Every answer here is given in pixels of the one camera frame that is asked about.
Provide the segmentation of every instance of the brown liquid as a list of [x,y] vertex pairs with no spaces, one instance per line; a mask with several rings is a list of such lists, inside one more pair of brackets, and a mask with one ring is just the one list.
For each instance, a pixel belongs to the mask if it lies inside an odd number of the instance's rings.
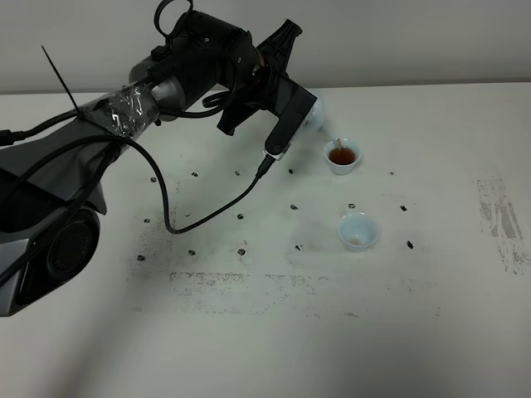
[[329,159],[335,164],[344,166],[353,163],[356,160],[356,154],[350,148],[338,147],[329,153]]

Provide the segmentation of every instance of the table surface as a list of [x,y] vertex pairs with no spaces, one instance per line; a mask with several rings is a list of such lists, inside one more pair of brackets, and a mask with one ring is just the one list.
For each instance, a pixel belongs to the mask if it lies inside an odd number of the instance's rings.
[[[113,165],[93,260],[0,321],[2,396],[529,396],[531,85],[318,92],[329,128],[361,148],[353,172],[330,172],[322,134],[301,137],[249,197],[185,235],[163,228],[135,151]],[[1,125],[70,107],[1,96]],[[275,124],[262,112],[227,137],[217,120],[139,139],[175,226],[246,188]],[[382,228],[363,253],[336,235],[351,211]]]

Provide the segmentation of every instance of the plastic wrap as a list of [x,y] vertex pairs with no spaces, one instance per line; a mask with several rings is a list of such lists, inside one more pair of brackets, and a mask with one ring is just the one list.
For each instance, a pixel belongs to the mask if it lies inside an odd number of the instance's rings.
[[155,120],[159,111],[146,85],[126,86],[83,105],[88,120],[116,135],[137,139]]

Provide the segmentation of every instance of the white wall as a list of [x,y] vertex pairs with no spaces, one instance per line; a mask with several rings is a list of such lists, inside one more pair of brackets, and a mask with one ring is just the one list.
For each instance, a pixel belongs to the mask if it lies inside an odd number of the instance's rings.
[[[0,92],[60,89],[41,44],[74,90],[124,84],[163,42],[158,2],[3,0]],[[168,6],[163,25],[185,8]],[[196,9],[250,30],[255,43],[286,18],[298,23],[289,72],[307,86],[531,76],[529,0],[197,0]]]

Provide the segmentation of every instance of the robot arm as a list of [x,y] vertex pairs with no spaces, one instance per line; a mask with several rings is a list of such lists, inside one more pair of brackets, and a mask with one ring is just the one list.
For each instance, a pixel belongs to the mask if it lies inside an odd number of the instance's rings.
[[[171,1],[164,0],[155,14],[159,31],[158,17]],[[96,212],[107,211],[99,178],[127,146],[150,159],[134,141],[150,124],[223,112],[218,128],[233,135],[258,109],[278,116],[265,141],[264,162],[243,195],[196,225],[174,230],[167,222],[166,227],[172,233],[189,231],[242,199],[280,160],[316,101],[285,71],[301,32],[286,21],[254,47],[249,32],[193,11],[191,4],[173,31],[163,33],[165,45],[131,70],[129,86],[31,133],[0,132],[0,143],[9,144],[76,116],[45,138],[0,151],[0,316],[12,315],[85,268],[100,233]],[[187,112],[216,84],[229,91],[206,98],[203,104],[209,110]],[[42,160],[35,165],[36,159]],[[166,213],[167,197],[163,206]]]

